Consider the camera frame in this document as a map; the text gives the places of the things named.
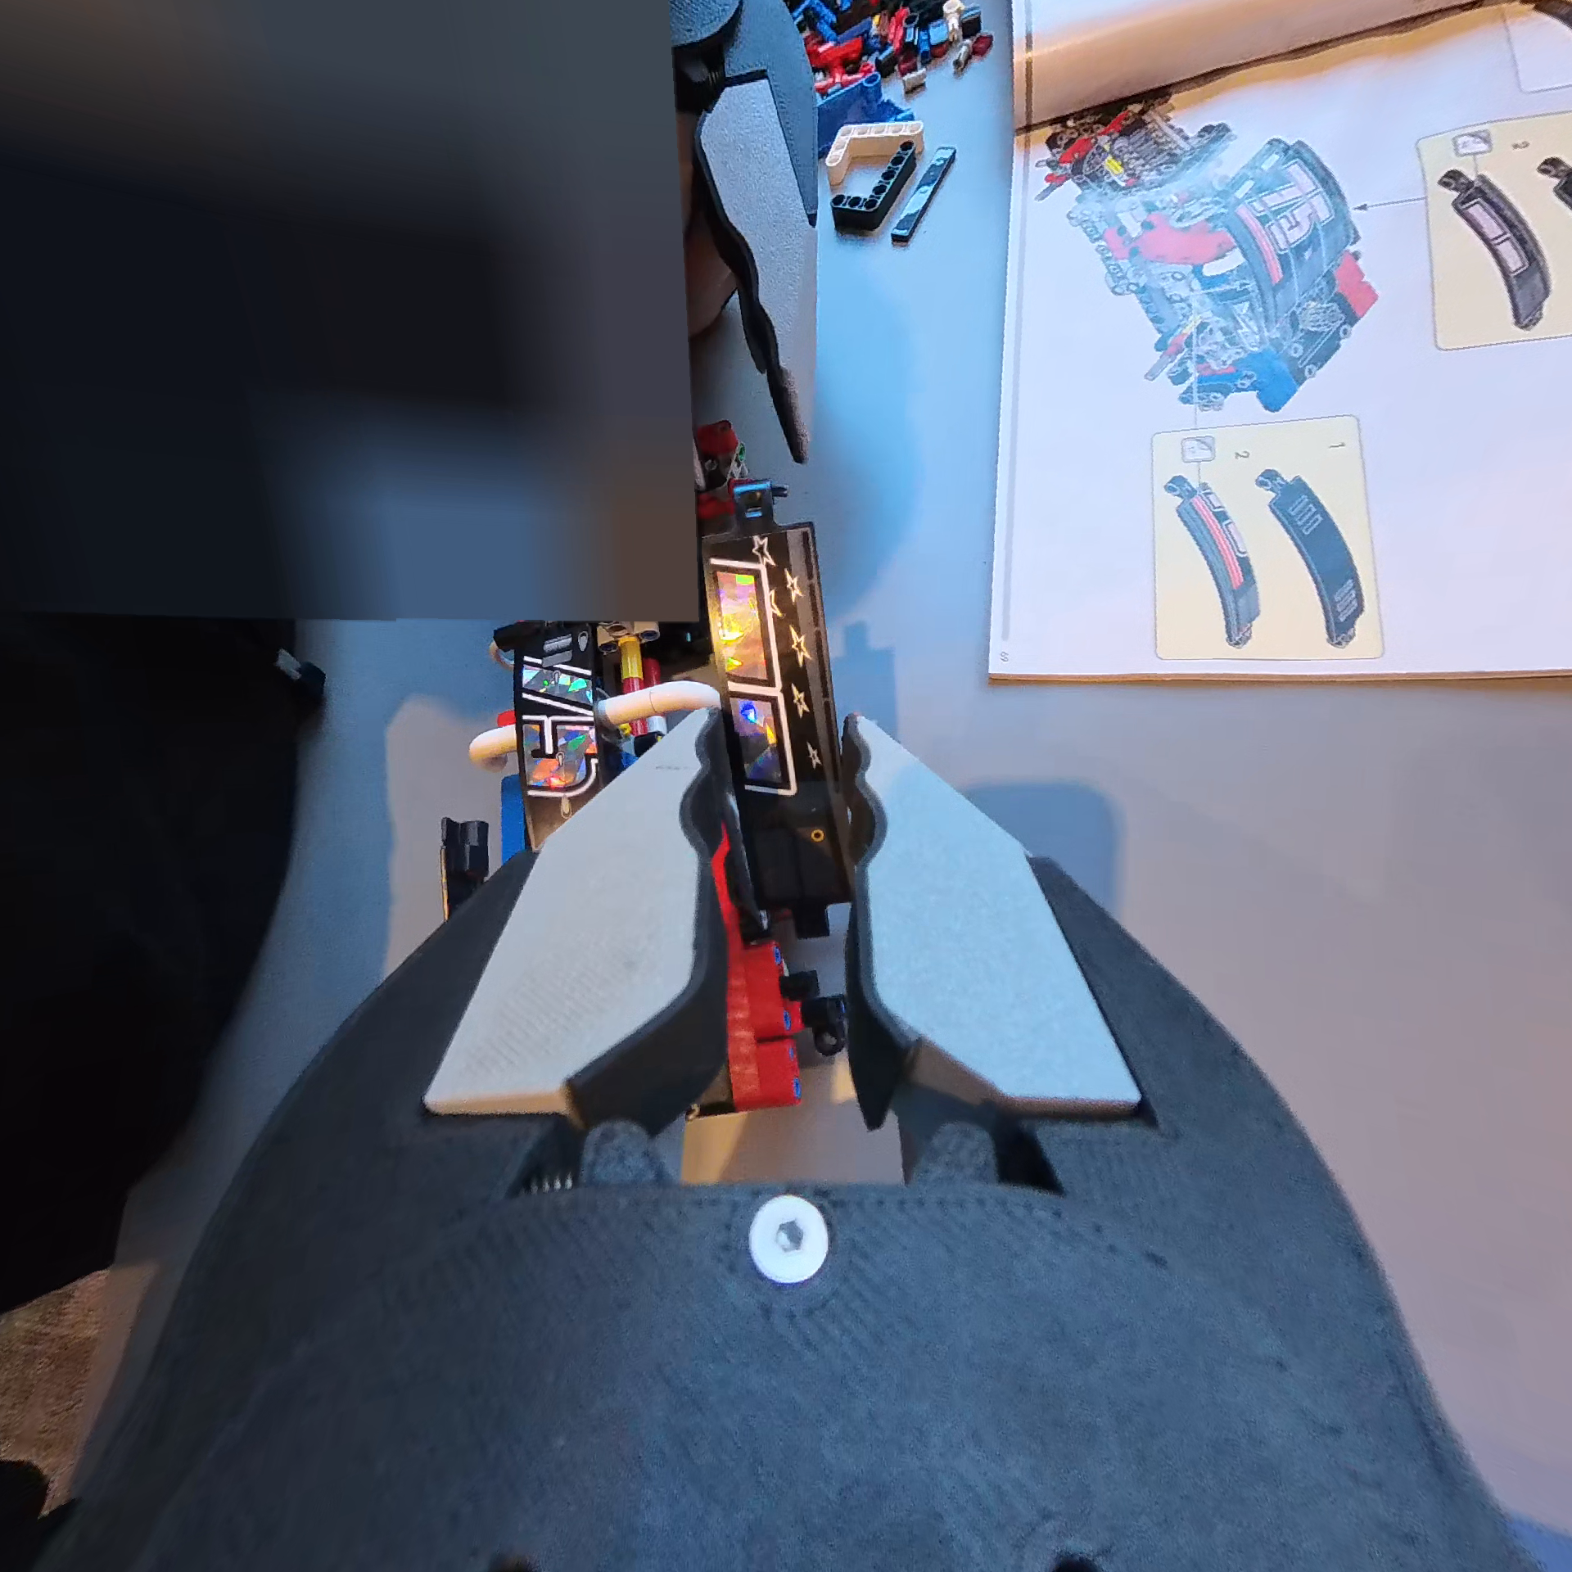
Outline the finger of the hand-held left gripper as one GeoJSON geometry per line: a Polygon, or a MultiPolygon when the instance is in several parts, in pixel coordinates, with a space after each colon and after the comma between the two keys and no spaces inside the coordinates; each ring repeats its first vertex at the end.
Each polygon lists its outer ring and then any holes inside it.
{"type": "Polygon", "coordinates": [[[809,458],[817,379],[812,78],[779,0],[741,0],[731,69],[748,82],[699,116],[699,194],[737,284],[748,353],[797,461],[809,458]]]}

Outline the toy brick car model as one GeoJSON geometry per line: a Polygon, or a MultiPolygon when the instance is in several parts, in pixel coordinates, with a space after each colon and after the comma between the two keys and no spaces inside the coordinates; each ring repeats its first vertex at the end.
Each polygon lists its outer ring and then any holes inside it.
{"type": "MultiPolygon", "coordinates": [[[[731,423],[695,428],[699,542],[731,513],[731,484],[757,484],[731,423]]],[[[508,709],[468,741],[468,759],[500,776],[502,859],[524,877],[545,839],[608,782],[650,756],[695,713],[719,713],[726,772],[723,848],[715,854],[726,960],[726,1063],[688,1115],[777,1111],[800,1104],[800,1038],[833,1055],[846,1006],[781,956],[779,927],[752,897],[737,835],[731,759],[710,669],[708,602],[699,555],[699,621],[517,621],[492,633],[489,659],[508,676],[508,709]]]]}

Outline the black starred brick panel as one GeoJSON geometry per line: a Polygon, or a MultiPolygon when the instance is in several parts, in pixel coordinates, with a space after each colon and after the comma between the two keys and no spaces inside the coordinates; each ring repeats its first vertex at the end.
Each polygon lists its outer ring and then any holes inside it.
{"type": "Polygon", "coordinates": [[[851,807],[812,522],[771,484],[731,484],[699,542],[731,790],[757,908],[801,940],[854,897],[851,807]]]}

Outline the pile of loose toy bricks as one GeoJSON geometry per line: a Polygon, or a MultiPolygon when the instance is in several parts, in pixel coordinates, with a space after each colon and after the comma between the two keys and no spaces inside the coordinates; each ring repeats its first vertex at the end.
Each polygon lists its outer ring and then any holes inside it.
{"type": "Polygon", "coordinates": [[[890,233],[911,243],[953,149],[926,152],[917,122],[942,69],[965,75],[992,53],[980,5],[960,0],[800,0],[786,7],[812,78],[812,141],[839,235],[890,233]]]}

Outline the open instruction booklet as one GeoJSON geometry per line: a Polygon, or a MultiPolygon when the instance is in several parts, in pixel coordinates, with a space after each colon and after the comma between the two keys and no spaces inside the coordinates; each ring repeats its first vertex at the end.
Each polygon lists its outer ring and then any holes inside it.
{"type": "Polygon", "coordinates": [[[1567,5],[1016,5],[997,681],[1567,676],[1567,5]]]}

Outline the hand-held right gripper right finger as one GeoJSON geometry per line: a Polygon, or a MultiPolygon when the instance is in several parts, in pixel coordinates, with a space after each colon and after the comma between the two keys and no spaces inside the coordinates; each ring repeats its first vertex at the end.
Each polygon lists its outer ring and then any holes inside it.
{"type": "Polygon", "coordinates": [[[1024,848],[864,717],[844,721],[844,762],[864,1125],[1132,1118],[1137,1081],[1024,848]]]}

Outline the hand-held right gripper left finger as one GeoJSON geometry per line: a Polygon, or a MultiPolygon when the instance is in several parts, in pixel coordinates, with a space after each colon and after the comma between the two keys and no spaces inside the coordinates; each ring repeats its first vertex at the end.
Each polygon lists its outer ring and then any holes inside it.
{"type": "Polygon", "coordinates": [[[665,1129],[726,1063],[726,747],[683,717],[529,864],[426,1087],[442,1118],[563,1115],[665,1129]]]}

